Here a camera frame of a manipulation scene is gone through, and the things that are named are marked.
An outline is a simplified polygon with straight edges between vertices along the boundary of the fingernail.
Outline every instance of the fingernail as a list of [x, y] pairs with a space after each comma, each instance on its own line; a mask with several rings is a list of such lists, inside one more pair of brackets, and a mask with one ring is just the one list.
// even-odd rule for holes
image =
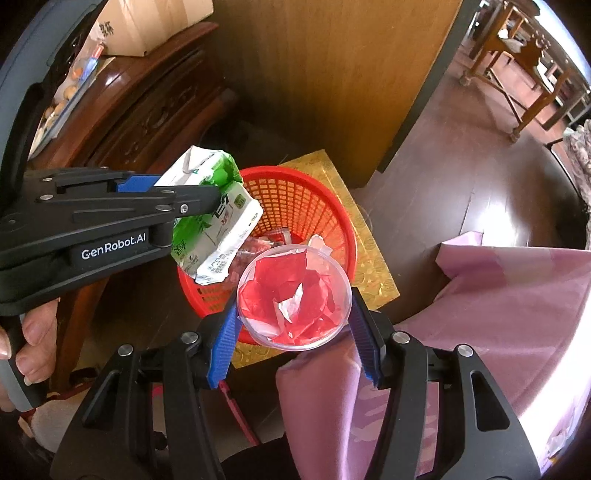
[[23, 375], [27, 376], [28, 374], [33, 373], [32, 370], [35, 367], [35, 364], [32, 358], [24, 355], [17, 355], [17, 367]]
[[31, 378], [29, 378], [29, 377], [25, 377], [25, 385], [26, 385], [26, 386], [28, 386], [28, 387], [29, 387], [29, 386], [31, 386], [31, 385], [33, 385], [33, 384], [36, 384], [36, 383], [41, 383], [41, 382], [43, 382], [43, 380], [41, 380], [40, 378], [38, 378], [38, 379], [36, 379], [36, 380], [32, 380], [32, 379], [31, 379]]
[[41, 342], [41, 339], [45, 337], [49, 327], [51, 324], [47, 322], [35, 322], [28, 325], [27, 331], [25, 333], [25, 337], [29, 340], [29, 343], [32, 346], [38, 345]]
[[8, 335], [0, 329], [0, 360], [8, 360], [10, 358], [10, 340]]

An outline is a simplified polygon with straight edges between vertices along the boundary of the plastic wrapper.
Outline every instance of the plastic wrapper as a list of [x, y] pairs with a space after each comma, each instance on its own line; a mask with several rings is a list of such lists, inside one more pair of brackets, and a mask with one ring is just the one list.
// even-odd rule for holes
[[262, 238], [256, 238], [250, 236], [242, 244], [236, 253], [236, 257], [232, 260], [230, 268], [228, 270], [228, 276], [222, 282], [222, 288], [224, 290], [233, 290], [238, 285], [240, 277], [246, 270], [247, 266], [261, 253], [276, 247], [277, 244], [270, 240], [264, 240]]
[[291, 245], [294, 243], [291, 236], [291, 232], [286, 226], [282, 228], [274, 228], [273, 230], [269, 230], [268, 232], [263, 233], [261, 235], [261, 238], [271, 240], [272, 242], [275, 242], [277, 245]]

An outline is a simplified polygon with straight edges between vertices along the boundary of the red cable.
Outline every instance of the red cable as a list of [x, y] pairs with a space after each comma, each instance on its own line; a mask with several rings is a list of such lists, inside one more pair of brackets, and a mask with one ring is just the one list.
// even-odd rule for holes
[[223, 396], [226, 398], [226, 402], [230, 407], [230, 410], [232, 411], [232, 415], [234, 415], [234, 418], [238, 422], [238, 425], [242, 429], [242, 433], [244, 433], [244, 436], [246, 437], [248, 442], [252, 446], [260, 445], [261, 441], [259, 440], [259, 437], [248, 424], [246, 417], [244, 416], [242, 410], [240, 410], [240, 407], [238, 406], [238, 402], [234, 398], [232, 398], [232, 392], [230, 391], [230, 387], [228, 386], [226, 381], [221, 380], [218, 387], [223, 393]]

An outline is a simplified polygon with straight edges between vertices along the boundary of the blue gripper pad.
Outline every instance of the blue gripper pad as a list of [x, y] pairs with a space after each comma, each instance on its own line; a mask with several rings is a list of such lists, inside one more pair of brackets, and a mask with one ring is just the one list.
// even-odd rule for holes
[[377, 386], [383, 380], [383, 374], [380, 369], [380, 352], [377, 340], [372, 332], [368, 321], [373, 322], [372, 319], [366, 319], [365, 315], [369, 314], [369, 310], [363, 302], [359, 291], [353, 289], [353, 304], [351, 305], [351, 313], [349, 315], [349, 327], [355, 340], [357, 353], [363, 366], [363, 371], [368, 380]]
[[158, 181], [160, 175], [133, 175], [117, 185], [117, 192], [147, 192]]
[[236, 300], [224, 309], [223, 314], [225, 314], [226, 318], [210, 349], [211, 358], [209, 372], [207, 373], [207, 383], [210, 388], [217, 388], [220, 380], [226, 378], [236, 348], [236, 342], [238, 341], [238, 334], [242, 328], [242, 322], [238, 319]]

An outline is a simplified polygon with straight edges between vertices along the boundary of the clear plastic cup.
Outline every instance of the clear plastic cup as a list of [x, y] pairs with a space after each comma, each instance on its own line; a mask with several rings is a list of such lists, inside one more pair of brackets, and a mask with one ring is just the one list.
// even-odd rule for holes
[[310, 350], [333, 339], [347, 323], [352, 302], [343, 268], [308, 245], [261, 253], [242, 274], [237, 296], [238, 315], [252, 338], [287, 351]]

